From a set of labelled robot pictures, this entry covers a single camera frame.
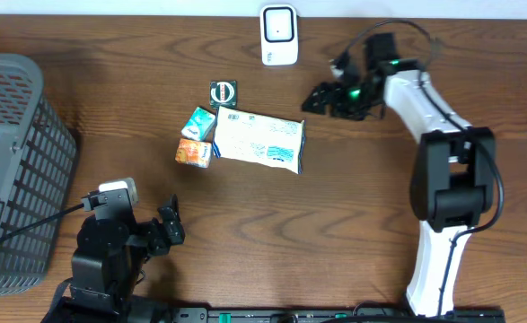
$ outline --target wood grain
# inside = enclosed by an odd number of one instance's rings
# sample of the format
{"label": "wood grain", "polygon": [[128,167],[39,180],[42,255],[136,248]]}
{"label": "wood grain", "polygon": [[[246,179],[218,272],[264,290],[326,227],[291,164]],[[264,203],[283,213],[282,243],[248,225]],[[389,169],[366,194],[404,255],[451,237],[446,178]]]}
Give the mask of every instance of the wood grain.
{"label": "wood grain", "polygon": [[[416,145],[394,113],[354,123],[304,114],[300,104],[330,79],[327,61],[373,22],[300,18],[299,60],[285,67],[261,64],[252,18],[0,16],[0,52],[34,59],[49,101],[83,135],[70,204],[131,176],[144,221],[178,194],[186,242],[146,265],[137,294],[214,307],[353,306],[399,301],[412,275]],[[445,44],[431,68],[437,90],[495,132],[507,194],[501,221],[470,239],[455,303],[499,305],[508,322],[527,322],[527,22],[419,22]],[[414,31],[387,30],[399,31],[403,56],[426,54]],[[241,109],[307,120],[303,175],[174,161],[181,127],[218,79],[238,81]],[[41,320],[71,275],[85,216],[64,219],[44,283],[0,298],[0,322]]]}

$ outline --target white wall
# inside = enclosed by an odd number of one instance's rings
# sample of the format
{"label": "white wall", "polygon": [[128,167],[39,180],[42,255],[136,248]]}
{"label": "white wall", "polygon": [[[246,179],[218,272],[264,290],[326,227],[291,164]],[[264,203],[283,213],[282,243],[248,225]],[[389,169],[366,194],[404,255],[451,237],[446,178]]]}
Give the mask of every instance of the white wall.
{"label": "white wall", "polygon": [[[262,0],[0,0],[0,13],[257,16]],[[527,0],[290,0],[302,17],[527,19]]]}

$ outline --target plastic bin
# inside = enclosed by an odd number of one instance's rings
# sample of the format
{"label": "plastic bin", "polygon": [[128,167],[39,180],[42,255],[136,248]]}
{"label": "plastic bin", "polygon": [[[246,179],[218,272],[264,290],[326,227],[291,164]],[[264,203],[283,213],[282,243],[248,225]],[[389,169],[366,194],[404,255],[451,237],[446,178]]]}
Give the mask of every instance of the plastic bin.
{"label": "plastic bin", "polygon": [[[0,237],[64,206],[76,146],[42,97],[43,78],[27,57],[0,54]],[[0,295],[41,282],[59,223],[47,223],[0,246]]]}

